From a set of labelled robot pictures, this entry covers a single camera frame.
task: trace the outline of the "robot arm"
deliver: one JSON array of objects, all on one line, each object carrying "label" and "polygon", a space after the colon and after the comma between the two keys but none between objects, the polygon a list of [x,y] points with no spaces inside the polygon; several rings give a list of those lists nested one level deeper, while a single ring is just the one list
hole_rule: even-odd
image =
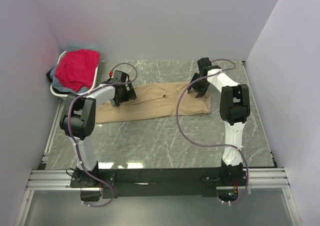
[{"label": "robot arm", "polygon": [[[125,101],[135,100],[137,96],[132,84],[130,83],[127,85],[106,86],[111,83],[128,82],[129,80],[128,74],[116,70],[112,78],[98,86],[98,88],[101,88],[100,90],[87,97],[79,99],[73,106],[71,114],[72,133],[77,140],[83,164],[90,172],[94,173],[94,171],[98,169],[98,162],[94,154],[94,148],[90,137],[95,127],[96,108],[109,100],[111,101],[112,106],[119,106]],[[75,152],[77,152],[76,143],[70,137],[68,130],[68,111],[71,102],[76,97],[77,94],[73,93],[67,96],[60,120],[60,127],[71,140]],[[83,171],[83,167],[77,153],[76,159],[76,168]]]},{"label": "robot arm", "polygon": [[[219,66],[212,66],[209,58],[200,59],[198,67],[199,74],[195,73],[191,81],[221,71]],[[242,148],[243,130],[247,117],[250,115],[249,88],[245,84],[234,82],[222,72],[195,83],[192,88],[198,93],[197,97],[205,95],[210,83],[221,93],[220,116],[224,120],[225,143]],[[222,163],[227,166],[241,164],[242,158],[239,151],[225,147]]]}]

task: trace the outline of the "gray marble surface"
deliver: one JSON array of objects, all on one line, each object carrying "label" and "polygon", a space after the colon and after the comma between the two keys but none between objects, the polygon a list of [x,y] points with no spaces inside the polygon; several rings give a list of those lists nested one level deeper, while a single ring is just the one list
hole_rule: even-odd
[{"label": "gray marble surface", "polygon": [[[128,61],[138,70],[134,86],[148,83],[190,81],[198,71],[196,60],[142,60]],[[99,65],[97,82],[109,78],[109,71],[119,62],[103,62]],[[227,62],[218,63],[222,68],[230,67]],[[245,68],[236,61],[237,68],[227,75],[238,83],[249,84]],[[119,70],[134,77],[128,66]],[[182,116],[183,130],[193,140],[204,143],[223,143],[225,127],[220,118],[220,93],[212,85],[211,113],[208,115]],[[253,95],[250,92],[251,115],[244,128],[243,152],[250,167],[273,166],[272,155],[261,124]],[[57,127],[46,169],[62,170],[75,167],[76,156],[71,141]],[[132,122],[117,122],[96,125],[92,144],[101,168],[179,168],[218,167],[223,147],[201,148],[192,145],[178,131],[175,117],[163,117]]]}]

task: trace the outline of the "beige pants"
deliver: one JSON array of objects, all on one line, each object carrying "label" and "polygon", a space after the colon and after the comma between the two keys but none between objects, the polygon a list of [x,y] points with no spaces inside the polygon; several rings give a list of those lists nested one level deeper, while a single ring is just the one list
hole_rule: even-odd
[{"label": "beige pants", "polygon": [[[188,82],[157,83],[140,85],[134,88],[136,100],[112,107],[110,102],[99,106],[95,121],[98,124],[118,121],[132,121],[176,115],[177,101]],[[208,114],[211,110],[211,97],[206,94],[196,98],[197,93],[185,93],[180,106],[179,115]]]}]

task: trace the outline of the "metal frame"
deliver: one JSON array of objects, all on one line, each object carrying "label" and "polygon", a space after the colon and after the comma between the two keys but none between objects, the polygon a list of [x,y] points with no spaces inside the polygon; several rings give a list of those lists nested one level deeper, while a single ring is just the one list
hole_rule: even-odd
[{"label": "metal frame", "polygon": [[[23,226],[25,224],[35,191],[101,190],[100,188],[70,188],[70,182],[71,176],[67,175],[64,170],[32,170],[15,226]],[[292,197],[290,184],[283,168],[250,169],[249,185],[252,189],[282,189],[292,224],[294,226],[302,225],[295,201]],[[229,188],[230,187],[217,187],[216,189]]]},{"label": "metal frame", "polygon": [[[26,190],[84,190],[84,188],[70,188],[70,182],[71,176],[64,170],[32,170]],[[290,188],[283,168],[250,169],[249,185],[253,189]]]},{"label": "metal frame", "polygon": [[19,213],[16,218],[14,226],[24,226],[25,225],[33,196],[34,196],[33,190],[25,191],[24,197],[23,197],[23,200],[22,200],[22,203],[20,206],[20,210],[19,210]]},{"label": "metal frame", "polygon": [[290,214],[290,218],[293,226],[302,226],[302,221],[299,216],[299,212],[295,203],[295,200],[292,196],[290,188],[282,189],[286,206]]},{"label": "metal frame", "polygon": [[59,124],[58,117],[59,117],[59,111],[61,109],[61,104],[62,104],[62,99],[59,101],[58,107],[56,109],[56,112],[55,112],[55,115],[54,115],[54,119],[53,119],[53,123],[52,123],[51,129],[50,129],[50,133],[49,133],[49,136],[48,136],[48,140],[47,140],[46,145],[45,145],[45,150],[44,150],[43,156],[45,156],[46,153],[48,155],[50,153],[52,142],[53,142],[54,136],[55,136],[55,130],[56,130],[57,125]]}]

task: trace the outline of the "white basket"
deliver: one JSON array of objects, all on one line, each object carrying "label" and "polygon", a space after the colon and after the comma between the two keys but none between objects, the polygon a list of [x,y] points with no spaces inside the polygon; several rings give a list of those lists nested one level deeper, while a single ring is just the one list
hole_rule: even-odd
[{"label": "white basket", "polygon": [[[64,55],[66,54],[66,52],[67,52],[67,51],[64,51],[64,52],[61,53],[61,55],[59,56],[58,61],[57,61],[57,63],[56,63],[57,65],[60,63],[62,57],[64,57]],[[91,87],[88,91],[94,89],[94,87],[95,87],[95,85],[96,85],[96,82],[95,82],[95,81],[96,81],[96,78],[97,78],[98,65],[97,65],[96,68],[95,68],[94,79],[93,79],[94,82],[92,83],[92,87]],[[52,85],[50,85],[50,91],[51,91],[52,95],[61,97],[62,99],[66,99],[66,97],[68,96],[68,93],[66,93],[66,94],[57,94],[57,93],[55,93]]]}]

